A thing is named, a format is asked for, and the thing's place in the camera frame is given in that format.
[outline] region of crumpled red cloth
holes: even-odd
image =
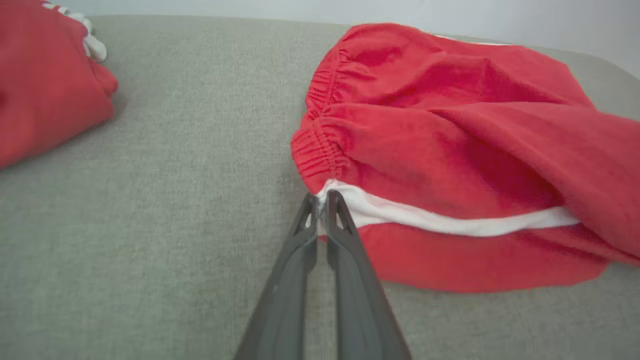
[[[85,54],[86,34],[40,1],[0,1],[0,168],[113,115],[118,83]]]
[[[522,46],[362,25],[324,57],[306,104],[293,160],[319,197],[337,181],[372,199],[380,213],[354,218],[384,280],[502,291],[640,265],[640,124],[598,111],[565,64]],[[454,225],[370,220],[386,216],[385,201]],[[456,225],[554,207],[577,224],[496,236]]]

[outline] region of white background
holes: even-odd
[[[206,15],[337,24],[393,21],[441,34],[593,54],[640,78],[640,0],[57,1],[87,15]]]

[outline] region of gray tablecloth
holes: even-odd
[[[347,26],[92,19],[120,82],[113,120],[0,171],[0,359],[229,359],[306,189],[289,154],[310,78]],[[640,81],[571,67],[640,119]],[[335,358],[319,249],[307,359]],[[416,359],[638,359],[640,271],[460,295],[386,284]]]

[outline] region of red fabric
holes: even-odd
[[[113,114],[113,75],[84,53],[86,28],[40,1],[0,0],[0,168]]]
[[[382,279],[500,291],[640,265],[640,124],[597,111],[552,58],[356,26],[318,66],[306,104],[291,149],[312,193],[338,179],[454,218],[565,206],[582,222],[494,238],[368,225]]]

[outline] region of red garment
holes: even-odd
[[[0,0],[0,168],[112,116],[118,83],[85,54],[86,34],[40,1]]]
[[[296,166],[312,193],[335,180],[381,212],[355,217],[384,280],[501,291],[575,284],[610,261],[640,265],[640,124],[596,110],[552,58],[356,26],[318,66],[306,104],[291,140]],[[387,216],[387,200],[454,225],[367,220]],[[545,225],[487,235],[538,211]]]

